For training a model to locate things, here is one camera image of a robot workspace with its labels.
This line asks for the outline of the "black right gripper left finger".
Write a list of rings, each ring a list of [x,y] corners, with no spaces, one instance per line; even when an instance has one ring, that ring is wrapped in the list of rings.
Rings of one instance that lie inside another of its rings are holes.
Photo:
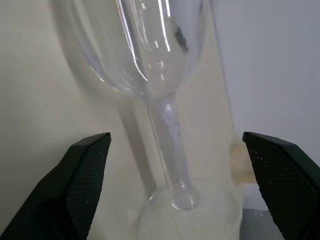
[[[2,240],[85,240],[100,200],[111,134],[71,145],[32,190]]]

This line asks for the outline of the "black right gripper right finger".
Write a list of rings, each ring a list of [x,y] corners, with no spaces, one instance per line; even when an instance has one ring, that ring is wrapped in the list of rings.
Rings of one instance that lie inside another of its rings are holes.
[[[296,144],[244,132],[256,182],[286,240],[320,238],[320,168]]]

